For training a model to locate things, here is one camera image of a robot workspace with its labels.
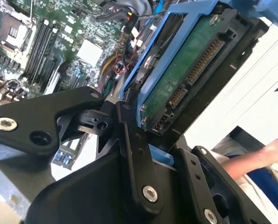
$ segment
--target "black metal bracket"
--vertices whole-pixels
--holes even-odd
[[[103,201],[98,202],[100,210],[105,206],[104,194],[108,193],[117,193],[119,196],[111,197],[113,201],[106,206],[113,209],[113,204],[119,204],[116,210],[123,215],[116,217],[113,214],[113,220],[107,223],[170,224],[175,220],[176,223],[183,223],[179,220],[217,224],[224,224],[225,220],[233,224],[248,223],[249,220],[256,220],[258,224],[269,223],[207,150],[196,147],[192,151],[193,155],[183,138],[171,150],[174,167],[154,162],[146,133],[136,125],[131,106],[123,101],[116,104],[103,102],[102,96],[92,88],[82,87],[3,105],[0,106],[1,118],[4,118],[4,123],[0,123],[0,179],[11,186],[14,184],[11,192],[15,192],[19,202],[13,207],[22,217],[34,200],[36,204],[27,215],[31,217],[28,219],[32,220],[31,223],[47,223],[46,220],[40,220],[55,205],[61,204],[62,197],[70,201],[78,198],[80,206],[76,205],[74,212],[66,213],[72,220],[76,220],[77,214],[82,218],[81,223],[84,220],[86,223],[88,210],[79,212],[80,207],[86,207],[83,203],[94,207],[96,201],[103,197]],[[16,125],[9,130],[13,121]],[[97,160],[93,165],[89,164],[83,170],[45,188],[44,183],[53,182],[48,165],[59,145],[85,133],[99,136]],[[35,190],[28,192],[29,188],[26,188],[23,180],[41,178],[42,175],[48,178],[41,184],[34,181]],[[100,184],[110,185],[101,187],[99,179],[102,180]],[[91,192],[88,194],[88,188],[99,196],[94,197]],[[6,196],[8,189],[1,192]],[[215,200],[216,195],[224,196],[225,192],[229,195],[226,201],[231,207],[227,215]],[[50,197],[55,200],[52,207],[49,207]],[[63,220],[58,213],[53,216],[57,216],[56,220]],[[109,220],[95,214],[93,216],[95,220]]]
[[[194,223],[226,223],[218,213],[211,197],[206,178],[197,156],[186,149],[176,148],[173,151],[175,167],[182,180],[182,195],[186,210]]]
[[[117,102],[113,114],[114,131],[107,142],[102,144],[104,147],[98,149],[98,157],[110,153],[110,150],[120,151],[123,192],[128,212],[141,220],[154,217],[162,211],[164,202],[145,132],[136,126],[134,111],[127,103]]]
[[[47,167],[59,149],[58,133],[64,128],[57,125],[58,118],[99,109],[102,104],[96,90],[81,87],[0,106],[0,118],[17,125],[11,131],[0,130],[0,161],[27,169]]]
[[[192,153],[199,158],[212,198],[227,223],[270,223],[209,151],[196,146]]]

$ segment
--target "green circuit board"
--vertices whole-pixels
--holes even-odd
[[[185,40],[183,46],[176,54],[154,89],[144,102],[141,118],[145,119],[142,127],[147,129],[147,124],[158,123],[159,110],[169,101],[175,89],[179,86],[188,69],[203,51],[221,24],[219,19],[214,25],[209,25],[212,16],[202,16],[196,26]]]
[[[28,35],[24,44],[20,48],[20,55],[24,57],[22,60],[18,56],[14,56],[16,53],[5,50],[0,46],[0,76],[13,75],[15,78],[20,77],[24,73],[28,56],[34,46],[34,36],[36,37],[39,32],[40,22],[48,24],[48,26],[58,30],[57,38],[52,46],[52,52],[48,58],[51,62],[56,62],[59,66],[62,62],[70,62],[67,69],[67,77],[63,80],[63,89],[71,88],[73,83],[73,74],[76,69],[79,68],[78,52],[80,51],[84,41],[89,41],[97,48],[101,49],[101,55],[98,61],[94,64],[88,62],[82,62],[82,78],[90,77],[91,86],[97,83],[99,71],[104,60],[110,55],[114,54],[118,45],[122,48],[123,42],[121,40],[122,32],[121,28],[123,23],[120,21],[107,21],[98,23],[95,21],[96,13],[102,13],[104,9],[92,1],[89,0],[9,0],[7,2],[16,12],[23,14],[26,17],[32,18],[35,21],[36,28],[29,28]],[[9,16],[0,11],[0,35],[5,31],[6,27],[3,24],[5,16]],[[11,23],[15,26],[15,21],[12,18]],[[95,52],[88,52],[88,54],[94,55]],[[19,69],[14,69],[13,66],[9,66],[9,62],[16,62],[20,65]],[[21,81],[21,85],[30,89],[30,96],[40,96],[42,92],[39,92],[40,87],[34,85],[34,83],[27,83]]]
[[[58,24],[61,29],[59,40],[54,47],[55,55],[69,59],[74,58],[85,39],[104,50],[98,62],[99,66],[107,56],[114,52],[121,36],[122,24],[120,22],[97,23],[91,14],[84,11],[80,15],[74,13],[85,7],[87,7],[86,10],[94,13],[102,12],[103,9],[95,3],[89,0],[12,0],[11,5],[21,9],[25,14],[30,14],[32,3],[32,14],[37,20],[47,19],[49,22]],[[66,26],[72,28],[70,34],[65,32]],[[74,42],[71,44],[64,40],[61,33],[73,39]]]

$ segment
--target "screw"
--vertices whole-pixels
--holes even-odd
[[[210,224],[217,224],[218,220],[214,213],[209,209],[204,209],[205,218],[210,222]]]
[[[99,97],[99,96],[97,95],[97,93],[95,93],[95,92],[91,92],[90,95],[93,96],[94,98],[98,98],[98,97]]]
[[[201,148],[200,150],[201,150],[202,154],[204,154],[204,155],[207,154],[207,151],[205,149]]]
[[[146,106],[143,104],[143,105],[140,107],[140,111],[143,111],[145,108],[146,108]]]
[[[17,128],[17,122],[11,118],[0,118],[0,130],[10,132]]]
[[[219,16],[218,16],[218,15],[214,15],[214,16],[210,19],[209,25],[210,25],[210,26],[214,25],[214,24],[218,21],[218,19],[219,19]]]
[[[157,201],[157,192],[152,186],[143,187],[143,195],[150,202]]]
[[[146,117],[143,117],[141,120],[141,125],[145,124],[145,122],[146,122]]]
[[[145,64],[144,64],[144,68],[146,69],[146,68],[148,68],[148,66],[150,65],[150,62],[151,62],[151,60],[152,60],[152,58],[154,57],[155,55],[150,55],[148,58],[147,58],[147,60],[146,60],[146,62],[145,62]]]

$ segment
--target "yellow wire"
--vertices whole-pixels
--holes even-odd
[[[114,56],[112,56],[111,58],[108,59],[108,61],[105,63],[105,65],[104,65],[104,66],[102,67],[102,69],[101,69],[100,76],[103,75],[103,73],[104,73],[104,71],[106,70],[107,66],[109,66],[109,64],[110,64],[113,60],[115,60],[115,58],[116,58],[116,55],[114,55]]]

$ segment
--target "black mounting arm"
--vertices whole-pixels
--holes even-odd
[[[59,145],[84,133],[97,160],[54,182]],[[206,149],[169,153],[153,161],[132,108],[89,87],[0,106],[0,193],[26,224],[270,223]]]

